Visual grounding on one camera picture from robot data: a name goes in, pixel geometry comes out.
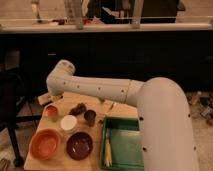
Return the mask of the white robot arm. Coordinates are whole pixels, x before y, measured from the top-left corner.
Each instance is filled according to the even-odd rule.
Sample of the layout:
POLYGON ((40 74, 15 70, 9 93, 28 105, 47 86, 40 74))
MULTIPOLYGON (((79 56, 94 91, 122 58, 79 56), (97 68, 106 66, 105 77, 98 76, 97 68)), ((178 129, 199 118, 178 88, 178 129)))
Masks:
POLYGON ((137 109, 145 171, 200 171, 189 103, 182 88, 165 77, 145 82, 82 77, 59 61, 46 78, 48 93, 65 92, 111 100, 137 109))

